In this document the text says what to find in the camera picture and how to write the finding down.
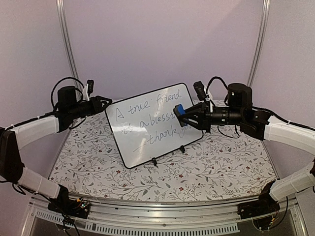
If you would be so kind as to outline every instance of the lavender wall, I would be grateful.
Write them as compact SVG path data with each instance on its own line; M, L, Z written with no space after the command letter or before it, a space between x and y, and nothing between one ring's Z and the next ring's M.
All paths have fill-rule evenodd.
M271 1L263 50L253 85L254 103L280 116L315 127L315 4L311 0ZM281 177L314 157L279 143L266 142ZM310 235L315 235L315 197L298 195Z
M246 83L263 1L68 0L64 2L80 79L95 93L126 98L185 82ZM226 91L219 82L215 98Z
M53 85L70 75L56 2L1 1L0 45L0 126L51 111ZM65 133L45 137L25 147L22 161L48 176L64 137ZM0 235L21 232L29 199L10 184L0 184Z

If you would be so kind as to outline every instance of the table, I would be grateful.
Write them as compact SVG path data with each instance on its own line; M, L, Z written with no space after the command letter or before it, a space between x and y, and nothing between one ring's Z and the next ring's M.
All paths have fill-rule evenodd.
M258 195L276 178L261 141L243 133L239 139L217 130L153 163L126 169L105 113L73 129L49 179L71 193L146 202L228 200ZM220 131L236 136L234 126Z

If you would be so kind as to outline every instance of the whiteboard frame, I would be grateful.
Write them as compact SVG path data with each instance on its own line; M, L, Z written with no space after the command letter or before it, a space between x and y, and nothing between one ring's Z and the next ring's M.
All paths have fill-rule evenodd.
M142 94L133 96L133 97L129 97L129 98L125 98L125 99L123 99L123 100L117 101L117 102L113 102L112 105L113 105L113 104L116 104L116 103L124 102L124 101L126 101L126 100L129 100L129 99L132 99L132 98L135 98L135 97L140 97L140 96L146 95L146 94L148 94L148 93L152 93L152 92L156 92L156 91L159 91L159 90L162 90L162 89L167 89L167 88L169 88L169 87L177 86L177 85L185 85L185 87L186 87L186 89L187 89L187 92L188 92L188 95L189 95L189 98L190 98L190 100L191 100L191 104L193 105L193 101L192 101L191 95L190 95L190 93L189 93L189 89L188 89L188 87L187 87L187 85L186 85L185 83L177 83L177 84L170 85L170 86L166 86L166 87L163 87L163 88L158 88L158 89L153 90L153 91L145 92L145 93L142 93ZM115 138L115 135L114 135L112 126L111 126L111 124L110 124L110 122L109 122L109 118L108 118L108 116L107 116L106 110L105 110L104 112L105 112L105 115L106 115L106 118L107 118L107 121L108 121L108 124L109 124L109 128L110 128L110 130L111 130L111 132L112 132L112 135L113 135L113 138L114 138L114 140L115 140L116 147L117 147L117 150L118 150L118 152L119 152L120 158L121 158L122 161L123 161L124 167L130 170L130 169L133 169L133 168L135 168L135 167L141 166L141 165L143 165L143 164L145 164L145 163L152 162L152 160L149 160L149 161L145 161L145 162L140 163L139 165L136 165L136 166L133 166L133 167L127 167L127 166L126 166L126 164L125 164L125 162L124 162L124 159L123 159L123 157L122 157L122 154L121 154L121 152L120 152L120 149L119 149L117 140L116 140L116 138ZM185 146L187 146L187 145L189 145L189 144L192 144L192 143L194 143L194 142L196 142L196 141L202 139L202 138L203 138L203 135L204 135L204 133L203 133L202 130L201 130L201 133L202 133L202 135L201 135L201 137L200 137L199 139L196 139L195 141L192 141L192 142L190 142L190 143L188 143L188 144L185 144L185 145L182 145L182 146L185 147ZM158 159L159 157L164 156L164 155L167 155L167 154L169 154L169 153L171 153L171 152L174 152L174 151L178 150L179 148L180 148L180 147L177 147L177 148L175 148L174 150L171 150L171 151L169 151L169 152L167 152L167 153L164 153L164 154L162 154L162 155L160 155L160 156L157 156L157 157L154 157L154 158L155 158L155 159Z

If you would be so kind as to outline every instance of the whiteboard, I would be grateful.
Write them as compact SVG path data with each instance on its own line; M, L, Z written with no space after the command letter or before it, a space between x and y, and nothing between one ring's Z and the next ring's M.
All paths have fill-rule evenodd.
M172 152L201 139L203 132L181 127L173 109L193 105L185 84L161 88L119 102L106 109L119 153L126 168Z

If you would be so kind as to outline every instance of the black stand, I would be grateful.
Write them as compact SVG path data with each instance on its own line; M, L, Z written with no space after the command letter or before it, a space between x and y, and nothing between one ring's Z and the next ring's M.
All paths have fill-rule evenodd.
M183 145L181 145L181 147L179 148L179 150L182 152L182 153L185 153L185 147Z
M157 160L155 159L155 157L152 158L152 162L153 162L154 166L157 166L158 163L157 163Z

